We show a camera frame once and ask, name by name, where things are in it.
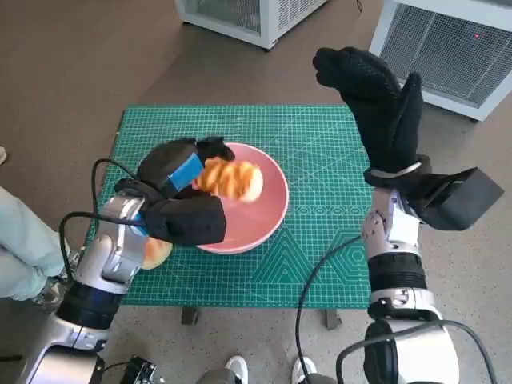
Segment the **bare black left hand, blue tape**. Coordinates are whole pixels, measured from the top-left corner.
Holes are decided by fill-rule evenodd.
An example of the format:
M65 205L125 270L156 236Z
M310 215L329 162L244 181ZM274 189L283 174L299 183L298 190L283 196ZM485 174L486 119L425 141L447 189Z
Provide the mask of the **bare black left hand, blue tape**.
M192 187L206 167L206 161L235 159L222 137L179 138L153 148L138 166L138 178L165 198L185 199L203 195Z

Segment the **black knitted gloved right hand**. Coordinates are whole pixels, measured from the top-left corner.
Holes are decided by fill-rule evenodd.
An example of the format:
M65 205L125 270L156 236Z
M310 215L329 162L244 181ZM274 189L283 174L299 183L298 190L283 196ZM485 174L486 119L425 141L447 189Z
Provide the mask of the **black knitted gloved right hand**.
M396 174L418 161L419 74L400 86L382 59L354 47L321 48L313 66L318 83L339 92L350 108L371 168Z

